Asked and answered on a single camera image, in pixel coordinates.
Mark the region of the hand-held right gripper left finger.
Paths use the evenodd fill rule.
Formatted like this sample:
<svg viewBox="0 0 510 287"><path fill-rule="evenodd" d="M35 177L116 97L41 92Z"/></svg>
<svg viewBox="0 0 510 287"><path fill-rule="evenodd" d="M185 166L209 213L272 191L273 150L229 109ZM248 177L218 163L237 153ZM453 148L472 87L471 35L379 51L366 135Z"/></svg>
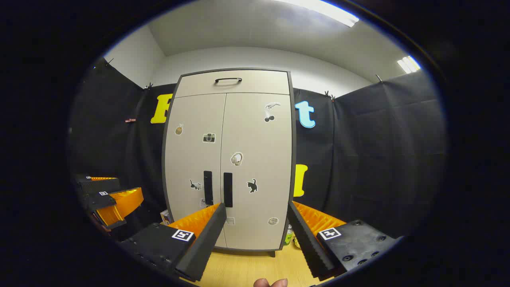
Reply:
<svg viewBox="0 0 510 287"><path fill-rule="evenodd" d="M148 225L120 247L159 273L200 281L225 221L225 205L214 204L169 225Z"/></svg>

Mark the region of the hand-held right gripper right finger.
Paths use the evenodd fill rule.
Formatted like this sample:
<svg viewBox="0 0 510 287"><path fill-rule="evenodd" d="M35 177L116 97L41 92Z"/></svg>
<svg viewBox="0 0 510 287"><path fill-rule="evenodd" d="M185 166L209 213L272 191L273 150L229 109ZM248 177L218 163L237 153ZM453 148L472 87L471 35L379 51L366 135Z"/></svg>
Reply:
<svg viewBox="0 0 510 287"><path fill-rule="evenodd" d="M403 239L363 220L344 222L294 201L288 204L287 217L312 276L321 281L375 262Z"/></svg>

